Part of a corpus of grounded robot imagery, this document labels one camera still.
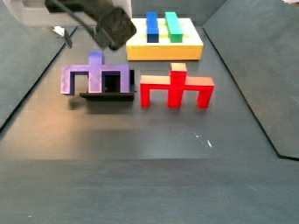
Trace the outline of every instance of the black base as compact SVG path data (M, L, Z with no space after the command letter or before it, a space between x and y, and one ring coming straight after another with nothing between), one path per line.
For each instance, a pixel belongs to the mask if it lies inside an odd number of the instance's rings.
M132 101L134 99L136 84L134 84L134 70L129 70L129 93L118 92L106 92L106 93L78 93L78 96L85 98L89 101L101 101L101 102L122 102ZM112 80L106 83L106 89L113 89L110 85L118 85L118 82Z
M85 98L88 101L121 102L132 101L134 99L134 92L134 85L130 85L129 93L80 93L78 96Z

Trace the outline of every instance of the red block structure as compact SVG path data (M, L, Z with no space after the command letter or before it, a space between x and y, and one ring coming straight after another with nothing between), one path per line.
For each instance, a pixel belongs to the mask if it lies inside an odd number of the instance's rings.
M170 63L169 76L141 75L140 99L141 107L150 105L150 90L168 90L168 107L178 108L182 104L182 91L198 91L197 106L205 109L209 106L214 84L210 77L188 77L184 63Z

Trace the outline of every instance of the gray wall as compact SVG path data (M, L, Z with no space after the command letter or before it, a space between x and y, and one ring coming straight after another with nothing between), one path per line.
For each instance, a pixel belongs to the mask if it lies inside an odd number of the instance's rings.
M62 43L45 27L31 28L18 24L1 0L0 31L1 128Z
M228 0L202 27L278 154L299 158L299 8Z
M190 18L201 26L226 0L132 0L134 18L144 18L148 11L156 11L160 17L165 11L174 11L180 17Z

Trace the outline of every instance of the purple block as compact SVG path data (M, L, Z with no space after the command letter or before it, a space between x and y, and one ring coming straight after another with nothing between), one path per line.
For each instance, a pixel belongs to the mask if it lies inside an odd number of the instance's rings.
M60 93L74 95L74 75L88 74L88 92L102 93L102 72L120 72L120 93L129 93L129 67L128 65L105 65L105 56L101 51L90 51L88 54L88 65L64 66L60 77Z

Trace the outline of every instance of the yellow block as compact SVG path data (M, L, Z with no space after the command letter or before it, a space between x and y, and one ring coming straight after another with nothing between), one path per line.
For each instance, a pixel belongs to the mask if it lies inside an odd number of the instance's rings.
M198 60L202 43L189 18L178 18L182 41L170 43L164 18L157 18L158 43L146 43L145 18L132 18L134 36L125 43L126 60Z

